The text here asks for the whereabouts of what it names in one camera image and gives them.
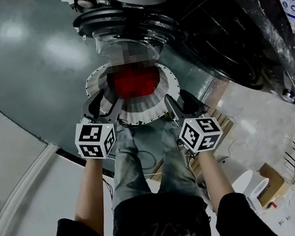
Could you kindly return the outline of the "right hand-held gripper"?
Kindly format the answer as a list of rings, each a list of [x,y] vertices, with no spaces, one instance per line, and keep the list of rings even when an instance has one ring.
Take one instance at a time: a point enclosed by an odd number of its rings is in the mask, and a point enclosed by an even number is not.
[[[178,138],[193,153],[214,150],[222,134],[217,119],[210,117],[206,106],[187,90],[180,90],[183,110],[171,95],[164,102],[172,119],[180,127]]]

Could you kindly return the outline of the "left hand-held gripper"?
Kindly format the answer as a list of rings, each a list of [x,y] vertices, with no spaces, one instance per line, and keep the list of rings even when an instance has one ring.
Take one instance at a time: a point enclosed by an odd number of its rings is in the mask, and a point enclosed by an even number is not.
[[[98,118],[103,96],[104,89],[101,89],[86,100],[81,110],[82,120],[76,124],[75,145],[80,156],[85,159],[106,159],[116,142],[113,123],[119,119],[123,100],[117,99],[103,121],[100,121]]]

